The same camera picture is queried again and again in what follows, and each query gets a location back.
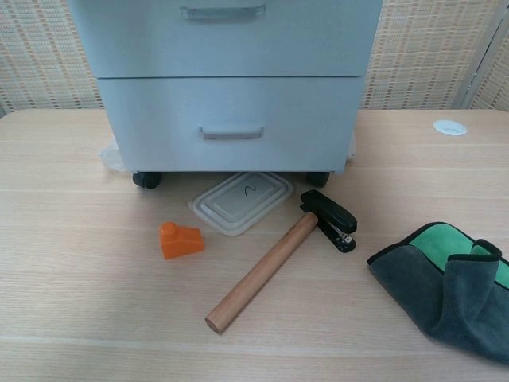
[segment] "cleaning towel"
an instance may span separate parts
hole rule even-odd
[[[422,332],[509,364],[509,263],[493,244],[431,223],[367,263]]]

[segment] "black wheel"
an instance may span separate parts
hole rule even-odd
[[[331,173],[307,173],[305,181],[315,187],[324,187],[327,184],[330,174]]]
[[[133,173],[133,182],[143,189],[155,189],[161,183],[161,173]]]

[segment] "cabinet drawer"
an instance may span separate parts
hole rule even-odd
[[[341,171],[362,79],[98,80],[126,168]]]
[[[360,76],[381,0],[68,0],[97,78]]]

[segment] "woven wall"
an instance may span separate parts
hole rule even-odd
[[[386,0],[360,106],[450,107],[498,4]],[[102,106],[65,0],[0,0],[0,105]]]
[[[509,111],[509,31],[479,86],[472,109]]]

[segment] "orange block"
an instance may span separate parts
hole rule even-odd
[[[167,260],[205,249],[204,240],[198,228],[178,227],[171,221],[159,228],[159,238],[162,254]]]

